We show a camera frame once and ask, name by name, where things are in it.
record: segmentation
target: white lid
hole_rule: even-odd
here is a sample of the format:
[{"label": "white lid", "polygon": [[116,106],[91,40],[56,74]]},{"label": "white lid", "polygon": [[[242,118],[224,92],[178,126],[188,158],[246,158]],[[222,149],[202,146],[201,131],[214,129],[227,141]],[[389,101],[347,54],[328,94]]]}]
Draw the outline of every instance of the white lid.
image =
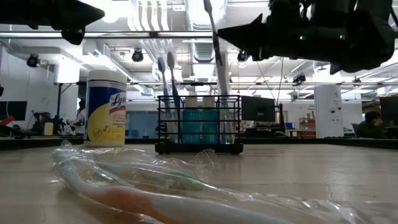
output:
[{"label": "white lid", "polygon": [[94,70],[88,74],[87,81],[90,80],[109,80],[114,82],[121,82],[127,84],[127,77],[120,72],[110,70]]},{"label": "white lid", "polygon": [[186,97],[185,107],[198,107],[198,98],[197,97]]},{"label": "white lid", "polygon": [[214,96],[204,96],[203,97],[203,107],[215,107]]}]

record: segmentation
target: ceiling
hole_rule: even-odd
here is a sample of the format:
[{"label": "ceiling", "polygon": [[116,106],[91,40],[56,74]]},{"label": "ceiling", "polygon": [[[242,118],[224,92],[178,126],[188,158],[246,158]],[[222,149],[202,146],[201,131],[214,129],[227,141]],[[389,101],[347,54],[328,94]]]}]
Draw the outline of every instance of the ceiling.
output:
[{"label": "ceiling", "polygon": [[[90,1],[94,0],[81,0],[83,2],[90,3]],[[138,0],[140,3],[139,6],[139,15],[142,15],[142,1]],[[148,0],[148,21],[150,23],[151,15],[150,15],[150,5],[151,1]],[[113,11],[118,12],[121,17],[113,23],[107,23],[103,20],[96,21],[90,24],[87,28],[87,32],[94,31],[130,31],[130,28],[127,24],[127,15],[130,13],[129,11],[129,1],[114,1],[112,4]],[[224,23],[220,24],[219,27],[230,27],[230,26],[238,26],[242,24],[247,24],[252,22],[260,13],[264,13],[264,15],[269,14],[269,10],[267,7],[268,1],[264,0],[230,0],[228,1],[228,6],[226,8],[226,17]],[[170,30],[178,31],[178,30],[187,30],[187,22],[186,22],[186,14],[184,0],[169,0],[167,1],[167,23],[170,27]],[[394,5],[398,6],[398,0],[394,0]],[[391,20],[390,25],[392,27],[396,27],[393,21]],[[12,29],[13,31],[31,31],[31,29],[27,26],[12,26],[10,25],[0,25],[1,31],[9,31]],[[50,31],[50,27],[40,27],[40,31]],[[144,54],[144,61],[139,63],[134,63],[131,60],[132,53],[134,49],[143,48],[140,44],[139,40],[134,39],[101,39],[94,40],[96,46],[102,46],[106,44],[111,49],[111,57],[117,61],[121,66],[125,68],[128,72],[130,72],[137,80],[142,82],[157,82],[156,76],[152,75],[153,72],[153,63],[148,58],[146,54]],[[103,68],[101,65],[92,64],[90,61],[85,60],[85,53],[81,54],[81,47],[76,47],[64,40],[13,40],[13,44],[16,46],[24,46],[24,47],[58,47],[63,51],[71,54],[73,57],[77,58],[83,65],[81,70],[81,79],[84,80],[88,74],[88,72],[92,69]],[[192,80],[195,78],[195,75],[192,70],[192,55],[190,50],[190,44],[186,43],[186,40],[174,39],[172,40],[172,44],[174,47],[174,51],[176,54],[176,58],[178,60],[178,65],[182,71],[182,79],[183,80]],[[227,44],[227,49],[229,53],[229,72],[232,82],[263,82],[264,79],[267,82],[280,82],[282,77],[282,82],[291,82],[294,75],[300,70],[301,73],[304,73],[307,81],[313,81],[313,62],[306,60],[290,60],[288,58],[279,58],[273,57],[268,60],[263,60],[261,62],[252,62],[250,59],[246,62],[245,66],[239,66],[236,60],[236,54],[238,49],[231,45]],[[340,78],[335,76],[335,80],[337,82],[352,82],[355,76],[363,76],[366,81],[363,82],[380,82],[387,78],[395,77],[398,78],[398,55],[393,57],[392,60],[385,65],[393,64],[396,68],[391,68],[386,72],[381,71],[379,74],[370,76],[366,79],[367,76],[372,75],[373,71],[360,71],[357,73],[340,73]],[[210,77],[208,81],[214,81],[213,77]],[[241,85],[241,86],[233,86],[234,89],[240,90],[266,90],[267,86],[265,85]],[[353,86],[345,87],[347,89],[353,89]],[[377,86],[367,86],[362,88],[362,90],[375,90]]]}]

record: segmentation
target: ceiling duct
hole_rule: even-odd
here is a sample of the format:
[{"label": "ceiling duct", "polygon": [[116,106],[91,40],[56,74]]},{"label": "ceiling duct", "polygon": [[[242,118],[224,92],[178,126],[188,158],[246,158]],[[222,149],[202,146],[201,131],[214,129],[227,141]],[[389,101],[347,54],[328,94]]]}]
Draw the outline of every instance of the ceiling duct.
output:
[{"label": "ceiling duct", "polygon": [[[215,24],[225,18],[227,0],[211,0],[213,6],[213,17]],[[211,30],[210,18],[203,6],[201,0],[185,0],[185,10],[187,12],[187,24],[190,30],[195,31],[209,31]],[[213,43],[195,40],[191,44],[191,51],[193,54],[193,62],[210,63],[214,59]]]}]

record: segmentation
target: computer monitor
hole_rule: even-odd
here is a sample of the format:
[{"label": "computer monitor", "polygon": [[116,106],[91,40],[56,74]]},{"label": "computer monitor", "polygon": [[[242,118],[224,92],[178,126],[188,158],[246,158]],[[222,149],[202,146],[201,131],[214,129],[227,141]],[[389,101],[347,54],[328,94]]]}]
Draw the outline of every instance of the computer monitor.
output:
[{"label": "computer monitor", "polygon": [[242,96],[243,121],[275,122],[275,100],[255,96]]},{"label": "computer monitor", "polygon": [[380,109],[385,125],[398,126],[398,96],[380,97]]},{"label": "computer monitor", "polygon": [[13,116],[15,121],[24,121],[26,117],[27,101],[0,101],[0,121]]}]

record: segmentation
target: lysol logo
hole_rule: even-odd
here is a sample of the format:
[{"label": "lysol logo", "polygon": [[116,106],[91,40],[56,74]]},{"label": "lysol logo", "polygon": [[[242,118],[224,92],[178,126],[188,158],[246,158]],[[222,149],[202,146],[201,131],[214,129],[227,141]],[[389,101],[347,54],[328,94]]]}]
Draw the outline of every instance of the lysol logo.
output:
[{"label": "lysol logo", "polygon": [[126,97],[122,97],[120,93],[112,95],[109,102],[112,102],[109,114],[126,110]]}]

